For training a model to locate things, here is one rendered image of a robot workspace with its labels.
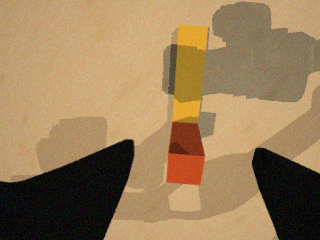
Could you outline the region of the yellow bar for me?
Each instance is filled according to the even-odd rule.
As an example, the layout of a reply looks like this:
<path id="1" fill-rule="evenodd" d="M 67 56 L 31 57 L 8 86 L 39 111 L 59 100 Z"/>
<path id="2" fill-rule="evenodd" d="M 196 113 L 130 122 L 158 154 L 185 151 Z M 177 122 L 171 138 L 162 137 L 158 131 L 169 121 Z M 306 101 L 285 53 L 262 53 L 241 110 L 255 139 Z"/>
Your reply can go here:
<path id="1" fill-rule="evenodd" d="M 204 151 L 199 128 L 208 27 L 177 27 L 175 101 L 169 141 L 167 183 L 200 185 Z"/>

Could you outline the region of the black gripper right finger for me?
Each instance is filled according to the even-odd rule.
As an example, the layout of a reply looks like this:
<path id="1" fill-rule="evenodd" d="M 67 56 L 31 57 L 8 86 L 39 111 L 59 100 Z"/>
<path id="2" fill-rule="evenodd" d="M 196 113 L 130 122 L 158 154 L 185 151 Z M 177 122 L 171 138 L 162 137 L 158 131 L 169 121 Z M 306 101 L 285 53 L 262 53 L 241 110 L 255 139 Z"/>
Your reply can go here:
<path id="1" fill-rule="evenodd" d="M 320 240 L 320 173 L 265 148 L 251 164 L 279 240 Z"/>

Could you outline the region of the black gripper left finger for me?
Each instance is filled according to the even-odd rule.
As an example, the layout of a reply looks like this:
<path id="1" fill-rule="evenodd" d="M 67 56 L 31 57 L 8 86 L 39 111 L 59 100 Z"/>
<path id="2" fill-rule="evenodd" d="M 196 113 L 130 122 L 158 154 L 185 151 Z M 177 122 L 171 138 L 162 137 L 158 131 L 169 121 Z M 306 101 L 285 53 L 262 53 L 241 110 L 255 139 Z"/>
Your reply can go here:
<path id="1" fill-rule="evenodd" d="M 0 181 L 0 240 L 104 240 L 124 188 L 133 140 L 24 181 Z"/>

